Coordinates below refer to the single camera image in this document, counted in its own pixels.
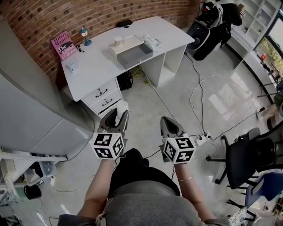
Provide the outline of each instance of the person's left arm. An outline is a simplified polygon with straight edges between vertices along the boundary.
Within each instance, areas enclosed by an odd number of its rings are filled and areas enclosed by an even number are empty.
[[[96,219],[105,208],[114,160],[103,159],[85,195],[84,205],[77,214],[80,217]]]

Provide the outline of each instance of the book cover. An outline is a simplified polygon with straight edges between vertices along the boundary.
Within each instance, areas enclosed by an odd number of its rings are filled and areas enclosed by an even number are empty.
[[[76,52],[76,47],[72,43],[67,31],[64,31],[57,37],[51,40],[52,45],[56,49],[61,61],[67,59]]]

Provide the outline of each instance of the drawer handle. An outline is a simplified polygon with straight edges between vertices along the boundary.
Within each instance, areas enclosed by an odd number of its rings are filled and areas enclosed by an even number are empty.
[[[108,102],[107,99],[104,99],[106,104],[109,104],[113,99],[111,98],[111,100]]]
[[[97,97],[100,97],[102,94],[105,94],[105,93],[108,91],[108,89],[106,89],[104,93],[102,93],[102,92],[100,91],[100,88],[98,89],[98,91],[100,92],[100,94],[99,94],[99,96],[96,96],[96,98],[97,98]]]

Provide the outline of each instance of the blue lamp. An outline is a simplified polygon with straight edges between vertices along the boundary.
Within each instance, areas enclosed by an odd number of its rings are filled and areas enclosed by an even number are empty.
[[[87,38],[88,30],[86,28],[82,28],[80,30],[80,34],[81,34],[81,36],[83,36],[85,38],[85,42],[84,42],[85,46],[88,46],[92,43],[92,41],[88,40],[88,38]]]

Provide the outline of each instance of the white cube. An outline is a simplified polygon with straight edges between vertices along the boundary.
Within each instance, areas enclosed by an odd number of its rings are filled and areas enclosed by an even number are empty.
[[[166,138],[163,152],[173,164],[189,162],[194,151],[195,142],[190,137]]]
[[[124,148],[121,133],[94,133],[92,149],[97,158],[116,159]]]

